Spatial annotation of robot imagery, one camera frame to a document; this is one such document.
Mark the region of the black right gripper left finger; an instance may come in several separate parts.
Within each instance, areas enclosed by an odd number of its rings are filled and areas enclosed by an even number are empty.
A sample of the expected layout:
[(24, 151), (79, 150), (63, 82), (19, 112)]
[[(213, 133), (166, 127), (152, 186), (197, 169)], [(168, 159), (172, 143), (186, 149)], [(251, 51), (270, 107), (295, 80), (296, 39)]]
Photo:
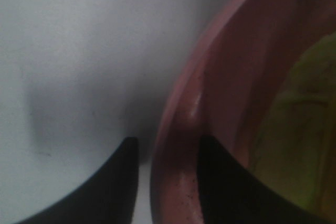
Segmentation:
[(131, 223), (139, 183), (139, 141), (125, 138), (79, 188), (23, 223)]

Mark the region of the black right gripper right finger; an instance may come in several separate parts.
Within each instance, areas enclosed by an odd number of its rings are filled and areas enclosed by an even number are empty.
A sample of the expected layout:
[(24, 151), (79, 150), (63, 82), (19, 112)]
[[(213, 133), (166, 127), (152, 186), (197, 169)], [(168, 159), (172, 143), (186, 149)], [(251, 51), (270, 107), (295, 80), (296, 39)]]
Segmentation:
[(205, 223), (314, 224), (326, 221), (264, 186), (213, 136), (200, 139), (199, 201)]

